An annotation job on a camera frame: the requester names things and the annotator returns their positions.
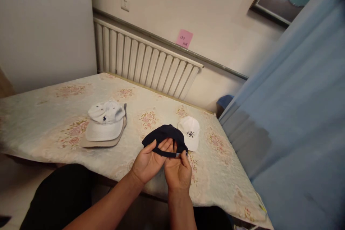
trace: forearm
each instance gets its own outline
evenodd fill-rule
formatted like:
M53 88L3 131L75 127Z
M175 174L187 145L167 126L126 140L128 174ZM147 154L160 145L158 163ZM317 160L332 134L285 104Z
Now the forearm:
M77 217L65 230L114 230L143 186L131 173L126 174L111 192Z
M187 191L172 192L169 190L168 207L172 230L197 229L193 203Z

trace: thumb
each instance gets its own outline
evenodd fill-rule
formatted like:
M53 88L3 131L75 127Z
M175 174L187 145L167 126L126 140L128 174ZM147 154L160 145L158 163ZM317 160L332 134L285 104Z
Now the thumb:
M187 158L187 153L185 150L183 150L182 154L181 154L181 160L182 160L182 164L187 167L187 168L191 168L188 158Z
M144 153L150 153L157 145L157 141L154 140L151 144L147 145L144 149L143 152Z

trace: electrical outlet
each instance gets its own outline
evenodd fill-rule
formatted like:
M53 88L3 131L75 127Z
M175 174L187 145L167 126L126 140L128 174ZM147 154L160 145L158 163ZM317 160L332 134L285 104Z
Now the electrical outlet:
M129 1L121 0L121 9L129 12Z

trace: white baseball cap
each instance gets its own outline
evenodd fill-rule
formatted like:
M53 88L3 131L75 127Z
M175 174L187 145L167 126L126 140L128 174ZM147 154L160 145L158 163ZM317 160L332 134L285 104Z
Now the white baseball cap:
M184 117L177 124L177 129L183 133L184 143L188 150L195 152L199 146L199 122L192 117Z
M86 128L86 139L96 142L117 138L121 133L125 114L125 110L116 101L93 105L88 111L91 121Z

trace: table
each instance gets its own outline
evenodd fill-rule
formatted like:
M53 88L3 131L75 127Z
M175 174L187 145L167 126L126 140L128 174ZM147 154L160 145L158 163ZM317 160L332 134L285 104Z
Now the table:
M91 105L127 103L128 124L111 148L83 148ZM163 124L177 126L185 116L200 123L199 147L189 152L190 197L195 206L219 206L243 221L273 229L215 115L108 73L0 99L2 153L38 162L78 163L119 181L130 170L144 137ZM143 190L167 199L164 169Z

